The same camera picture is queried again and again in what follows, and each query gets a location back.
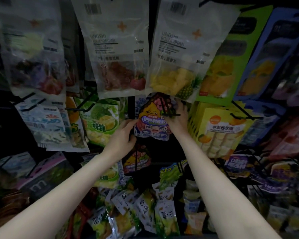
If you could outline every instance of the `left arm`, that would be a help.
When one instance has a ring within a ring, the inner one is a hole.
[[[126,120],[103,152],[52,191],[0,228],[0,239],[51,239],[70,217],[99,177],[135,145],[129,133],[137,120]]]

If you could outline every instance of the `right arm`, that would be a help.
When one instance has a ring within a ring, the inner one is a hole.
[[[187,107],[178,102],[174,119],[165,118],[182,146],[220,239],[281,239],[240,190],[213,164],[187,132]]]

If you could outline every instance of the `pineapple image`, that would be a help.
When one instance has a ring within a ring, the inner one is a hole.
[[[196,76],[195,79],[188,85],[184,86],[177,94],[176,97],[187,100],[194,92],[195,89],[200,87],[202,82],[202,78],[200,76]]]

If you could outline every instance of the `orange logo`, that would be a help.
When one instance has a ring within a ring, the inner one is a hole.
[[[124,32],[124,30],[127,28],[127,26],[126,26],[123,22],[121,22],[120,25],[117,25],[117,27],[118,27],[122,32]]]
[[[200,29],[197,29],[195,32],[192,32],[192,34],[195,36],[195,40],[196,40],[198,37],[201,37]]]
[[[220,123],[220,116],[212,116],[210,119],[209,119],[209,122],[213,125],[216,125],[218,123]]]
[[[31,20],[31,21],[29,21],[30,22],[30,24],[31,24],[31,26],[33,27],[33,28],[35,28],[36,26],[39,26],[39,22],[37,21],[37,20]]]

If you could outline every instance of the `hand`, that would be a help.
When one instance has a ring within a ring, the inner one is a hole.
[[[104,148],[102,154],[106,154],[113,162],[121,160],[129,151],[132,150],[136,143],[136,137],[131,136],[129,140],[130,131],[134,128],[138,120],[125,120],[119,128],[112,134],[108,144]]]
[[[187,130],[187,120],[188,120],[187,106],[184,105],[179,99],[176,99],[176,101],[177,101],[176,113],[180,114],[180,116],[175,116],[173,118],[164,116],[164,119],[167,121],[167,124],[169,125],[171,131],[174,133],[174,135],[177,138],[182,135],[189,135],[189,133]]]

